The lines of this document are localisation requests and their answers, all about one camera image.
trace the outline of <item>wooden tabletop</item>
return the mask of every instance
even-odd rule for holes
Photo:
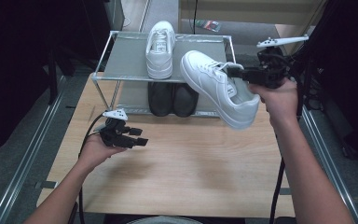
[[[113,95],[115,81],[99,81]],[[48,175],[60,182],[76,163],[92,121],[105,110],[89,79]],[[86,212],[204,217],[269,217],[281,156],[269,114],[260,104],[251,128],[231,130],[217,118],[129,115],[146,147],[119,153],[97,167],[83,186]],[[286,177],[283,188],[288,188]],[[51,193],[43,189],[37,205]],[[276,217],[294,216],[280,195]]]

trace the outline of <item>shoe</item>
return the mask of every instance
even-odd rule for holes
[[[196,50],[186,53],[180,64],[187,84],[212,100],[228,126],[243,130],[255,120],[260,96],[252,94],[241,78],[228,78],[224,71],[226,67],[243,69],[240,64],[220,63]]]
[[[150,112],[164,117],[172,112],[173,84],[168,82],[148,82],[147,94]]]
[[[156,23],[149,33],[146,45],[147,73],[153,79],[165,79],[172,75],[172,52],[175,32],[167,21]]]
[[[172,111],[178,117],[185,118],[194,113],[199,94],[186,83],[174,84]]]

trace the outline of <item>shoe rack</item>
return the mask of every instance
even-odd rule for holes
[[[180,62],[188,51],[198,50],[218,62],[226,62],[227,51],[234,55],[229,35],[181,35],[176,34],[172,54],[172,76],[152,79],[146,70],[145,48],[148,33],[111,31],[96,71],[91,76],[106,110],[122,108],[127,114],[152,114],[147,100],[147,82],[185,83],[180,72]],[[114,95],[103,95],[99,82],[117,82]],[[218,117],[210,100],[200,95],[193,116]]]

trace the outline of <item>person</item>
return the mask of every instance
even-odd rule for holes
[[[249,85],[266,104],[286,164],[297,223],[353,223],[351,214],[312,154],[297,118],[296,83],[285,78],[272,90]],[[78,162],[25,223],[67,223],[81,185],[99,164],[125,148],[106,147],[97,134],[87,140]]]

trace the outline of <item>white sneaker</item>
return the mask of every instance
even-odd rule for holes
[[[147,73],[153,79],[172,75],[172,52],[175,32],[167,21],[156,23],[149,33],[146,46]]]
[[[248,90],[241,78],[228,78],[226,67],[243,66],[237,63],[219,63],[207,55],[191,50],[181,61],[181,72],[187,84],[210,98],[217,112],[232,129],[250,127],[255,120],[260,96]]]

